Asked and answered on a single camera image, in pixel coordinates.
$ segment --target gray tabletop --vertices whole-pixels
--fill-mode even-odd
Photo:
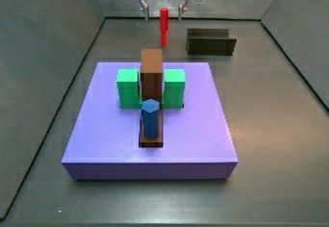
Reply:
[[[229,28],[233,57],[188,56],[188,28]],[[98,62],[159,48],[158,20],[109,19],[3,224],[329,223],[328,112],[260,22],[170,21],[165,62],[209,62],[240,164],[229,180],[75,181],[60,160]]]

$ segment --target purple box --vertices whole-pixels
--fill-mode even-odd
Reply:
[[[75,179],[228,178],[238,163],[208,63],[184,69],[184,109],[163,110],[163,147],[139,147],[139,109],[122,109],[118,70],[141,63],[98,63],[62,163]]]

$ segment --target gray wall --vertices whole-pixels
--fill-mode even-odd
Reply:
[[[0,218],[103,18],[94,0],[0,0]]]
[[[178,16],[182,0],[146,0],[150,4],[150,16],[158,16],[161,7],[171,9]],[[185,17],[209,17],[232,19],[261,19],[274,0],[192,0]],[[137,0],[97,0],[105,16],[143,17]]]
[[[262,23],[329,108],[329,0],[276,0]]]

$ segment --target brown block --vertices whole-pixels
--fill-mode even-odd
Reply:
[[[163,112],[159,110],[159,136],[157,139],[149,139],[145,137],[145,125],[141,119],[141,134],[139,134],[139,146],[141,147],[163,147]]]
[[[142,99],[162,104],[163,56],[162,49],[142,50],[141,85]]]

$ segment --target blue cylinder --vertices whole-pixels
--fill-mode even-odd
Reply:
[[[142,103],[142,119],[145,137],[157,139],[159,136],[159,102],[150,99]]]

